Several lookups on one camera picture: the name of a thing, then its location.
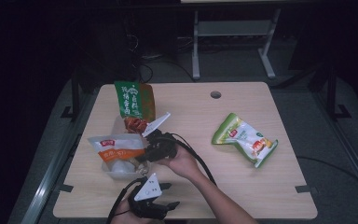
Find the black cable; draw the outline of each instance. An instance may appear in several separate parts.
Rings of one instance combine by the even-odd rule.
[[[177,52],[178,53],[185,53],[185,52],[189,52],[192,50],[193,44],[194,44],[194,40],[193,37],[182,37],[182,38],[178,38],[178,41],[182,40],[182,39],[190,39],[189,41],[187,41],[185,44],[178,46]]]
[[[224,50],[221,43],[213,42],[211,38],[205,38],[203,41],[199,41],[199,53],[202,54],[215,54]]]
[[[184,141],[194,151],[193,147],[181,135],[179,135],[177,133],[172,133],[172,135],[180,137],[182,139],[182,141]]]
[[[142,76],[142,73],[139,71],[139,81],[140,81],[141,83],[147,83],[147,82],[149,82],[149,81],[152,79],[152,77],[153,77],[153,69],[152,69],[151,67],[147,66],[147,65],[144,64],[144,63],[140,64],[139,67],[140,67],[140,66],[143,66],[143,67],[149,69],[149,71],[150,71],[150,78],[148,78],[147,80],[144,80],[144,77]]]
[[[182,68],[183,71],[185,71],[185,73],[191,78],[191,80],[193,82],[195,82],[196,80],[191,76],[191,74],[182,66],[180,65],[179,63],[174,63],[174,62],[169,62],[169,61],[164,61],[164,62],[148,62],[148,63],[171,63],[171,64],[174,64],[180,68]]]
[[[186,151],[188,151],[202,166],[202,168],[205,170],[206,175],[208,176],[208,178],[212,181],[212,183],[214,183],[216,186],[216,182],[214,181],[214,178],[212,176],[211,171],[209,170],[208,166],[206,165],[206,163],[204,162],[204,160],[197,154],[197,152],[188,144],[188,143],[183,143],[177,139],[171,139],[171,138],[166,138],[166,137],[157,137],[153,140],[163,140],[163,141],[170,141],[170,142],[174,142],[176,144],[178,144],[179,146],[183,147]]]
[[[321,161],[321,160],[318,160],[318,159],[314,159],[314,158],[310,158],[310,157],[304,157],[304,156],[296,156],[298,159],[303,159],[303,160],[310,160],[310,161],[317,161],[317,162],[320,162],[320,163],[323,163],[325,165],[328,165],[330,167],[333,167],[335,169],[338,169],[339,171],[341,171],[342,173],[352,177],[354,180],[356,180],[358,182],[358,176],[357,175],[354,175],[353,173],[345,170],[345,169],[342,169],[334,164],[331,164],[327,161]]]
[[[137,183],[137,182],[142,182],[143,179],[145,179],[145,178],[137,178],[137,179],[135,179],[135,180],[132,180],[132,181],[130,182],[130,184],[127,185],[127,187],[124,188],[124,189],[120,192],[120,194],[118,195],[118,197],[117,197],[115,203],[113,204],[112,209],[111,209],[110,212],[109,212],[109,216],[107,217],[106,224],[110,224],[110,223],[112,222],[113,217],[128,212],[128,211],[126,211],[126,212],[123,212],[123,213],[115,214],[115,212],[116,212],[116,210],[117,210],[117,208],[118,208],[118,205],[121,203],[121,200],[123,200],[124,196],[125,196],[126,193],[127,193],[127,190],[128,190],[133,184],[135,184],[135,183]]]

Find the chip bag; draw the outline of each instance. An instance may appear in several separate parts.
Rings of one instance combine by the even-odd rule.
[[[262,133],[230,113],[214,133],[212,144],[234,145],[235,148],[258,168],[278,145],[278,140],[269,141]]]

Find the green snack bag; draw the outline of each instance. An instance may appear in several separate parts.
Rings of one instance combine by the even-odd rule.
[[[236,114],[230,113],[214,133],[212,144],[234,145],[245,158],[255,164],[255,168],[258,168],[276,148],[278,140],[269,141]]]
[[[156,119],[153,89],[150,85],[116,81],[115,86],[122,118],[138,118],[146,122]]]

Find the orange packaging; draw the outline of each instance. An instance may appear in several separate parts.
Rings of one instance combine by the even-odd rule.
[[[89,142],[104,162],[116,159],[126,161],[145,153],[144,144],[137,133],[95,136],[89,138]]]

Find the metal frame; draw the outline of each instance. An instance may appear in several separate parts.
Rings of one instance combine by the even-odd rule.
[[[267,76],[269,78],[275,78],[275,73],[267,54],[280,13],[280,8],[275,9],[272,20],[266,21],[199,21],[199,12],[195,11],[192,54],[193,79],[200,79],[199,36],[218,35],[265,35],[267,37],[266,43],[258,52],[261,62],[266,69]]]
[[[350,141],[345,136],[345,133],[342,131],[341,127],[337,123],[336,118],[332,118],[331,113],[325,109],[324,99],[320,95],[320,93],[313,93],[313,98],[315,99],[315,102],[319,106],[320,110],[323,112],[325,120],[328,122],[333,132],[336,134],[337,139],[347,153],[353,171],[358,175],[358,155],[356,153],[356,149],[353,148]]]
[[[71,153],[72,145],[76,142],[78,133],[82,133],[86,126],[86,122],[80,122],[80,120],[89,115],[87,114],[87,111],[90,111],[90,109],[86,109],[85,107],[93,106],[91,98],[91,95],[85,95],[83,108],[79,110],[78,114],[76,114],[76,121],[74,122],[72,119],[67,132],[65,132],[66,135],[62,139],[61,148],[57,148],[57,151],[51,159],[48,169],[46,170],[45,175],[37,188],[34,198],[31,201],[21,224],[36,223],[40,218],[43,208],[48,202],[48,197],[53,191],[56,180],[60,175],[61,169],[65,165],[67,157]]]

